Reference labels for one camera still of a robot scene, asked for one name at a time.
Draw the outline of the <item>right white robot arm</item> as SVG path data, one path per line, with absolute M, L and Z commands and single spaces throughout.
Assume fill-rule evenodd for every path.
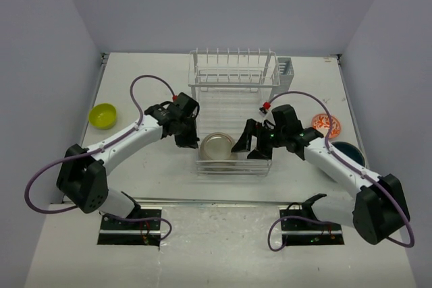
M 407 227 L 410 215 L 399 179 L 382 176 L 356 163 L 312 127 L 305 128 L 291 105 L 271 112 L 274 122 L 248 119 L 232 152 L 247 152 L 249 159 L 270 160 L 273 149 L 288 152 L 322 170 L 351 196 L 351 200 L 334 200 L 317 194 L 302 203 L 300 218 L 308 229 L 336 223 L 356 229 L 368 243 L 377 244 Z

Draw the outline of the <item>white wire dish rack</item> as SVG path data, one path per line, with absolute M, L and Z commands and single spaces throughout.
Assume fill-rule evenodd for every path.
M 196 120 L 200 144 L 209 134 L 223 132 L 237 141 L 248 119 L 260 120 L 262 104 L 280 85 L 279 62 L 267 50 L 199 50 L 190 52 L 188 85 L 200 112 Z M 206 171 L 196 155 L 200 175 L 266 175 L 271 161 L 248 160 L 245 152 L 228 171 Z

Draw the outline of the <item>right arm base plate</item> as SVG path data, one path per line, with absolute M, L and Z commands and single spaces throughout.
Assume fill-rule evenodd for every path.
M 344 245 L 340 225 L 317 225 L 299 219 L 281 222 L 282 241 L 286 246 Z

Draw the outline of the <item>white orange patterned bowl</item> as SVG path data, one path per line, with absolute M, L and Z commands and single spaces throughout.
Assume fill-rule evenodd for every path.
M 320 131 L 324 136 L 326 136 L 328 131 L 331 129 L 329 135 L 330 139 L 338 137 L 342 132 L 340 121 L 335 116 L 331 116 L 330 119 L 326 113 L 315 115 L 311 120 L 311 126 Z

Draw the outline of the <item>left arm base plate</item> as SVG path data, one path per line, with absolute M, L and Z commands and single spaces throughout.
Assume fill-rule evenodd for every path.
M 123 222 L 103 217 L 99 230 L 99 245 L 160 246 L 161 221 Z

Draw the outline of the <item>beige bowl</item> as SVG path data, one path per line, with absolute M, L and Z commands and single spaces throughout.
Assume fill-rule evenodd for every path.
M 234 139 L 227 133 L 215 132 L 206 136 L 199 148 L 200 160 L 204 161 L 206 171 L 228 171 L 234 166 L 238 155 L 232 152 Z

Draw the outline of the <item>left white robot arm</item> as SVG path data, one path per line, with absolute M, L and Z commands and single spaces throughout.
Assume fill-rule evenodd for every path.
M 57 188 L 82 212 L 99 211 L 125 229 L 140 221 L 139 205 L 131 196 L 109 188 L 109 174 L 144 147 L 173 136 L 180 148 L 198 147 L 197 101 L 181 92 L 171 102 L 140 110 L 139 118 L 126 129 L 88 148 L 75 144 L 65 153 Z

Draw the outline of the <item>yellow bowl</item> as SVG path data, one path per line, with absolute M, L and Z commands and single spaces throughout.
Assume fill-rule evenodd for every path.
M 96 129 L 111 129 L 117 122 L 117 110 L 109 103 L 96 105 L 88 114 L 88 122 Z

